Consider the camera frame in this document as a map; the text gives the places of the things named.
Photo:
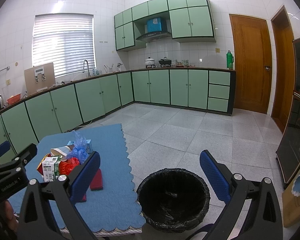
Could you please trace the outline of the person left hand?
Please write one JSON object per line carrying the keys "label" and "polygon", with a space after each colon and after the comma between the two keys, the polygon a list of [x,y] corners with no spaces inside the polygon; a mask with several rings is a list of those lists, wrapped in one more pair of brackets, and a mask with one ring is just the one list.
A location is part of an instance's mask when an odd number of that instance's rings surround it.
{"label": "person left hand", "polygon": [[17,232],[19,223],[14,215],[13,207],[8,200],[0,203],[0,217],[4,220],[9,229]]}

